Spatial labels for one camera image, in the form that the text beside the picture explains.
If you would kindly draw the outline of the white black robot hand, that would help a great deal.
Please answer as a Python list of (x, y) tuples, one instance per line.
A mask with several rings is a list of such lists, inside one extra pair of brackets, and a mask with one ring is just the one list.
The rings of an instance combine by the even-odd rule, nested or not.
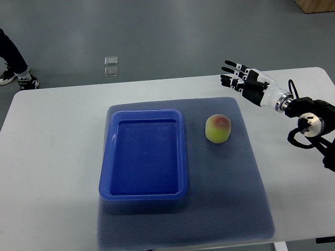
[(293, 100), (292, 93), (279, 88), (277, 81), (264, 72), (229, 60), (225, 64), (221, 68), (225, 72), (220, 76), (221, 85), (239, 92), (253, 104), (284, 112), (284, 106)]

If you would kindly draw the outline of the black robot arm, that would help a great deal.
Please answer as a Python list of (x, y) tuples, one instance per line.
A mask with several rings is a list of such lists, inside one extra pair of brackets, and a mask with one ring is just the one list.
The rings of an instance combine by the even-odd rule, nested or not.
[(334, 141), (323, 138), (334, 131), (334, 106), (304, 97), (287, 101), (282, 110), (286, 116), (298, 118), (297, 127), (288, 134), (288, 142), (301, 149), (316, 148), (323, 155), (324, 167), (334, 171)]

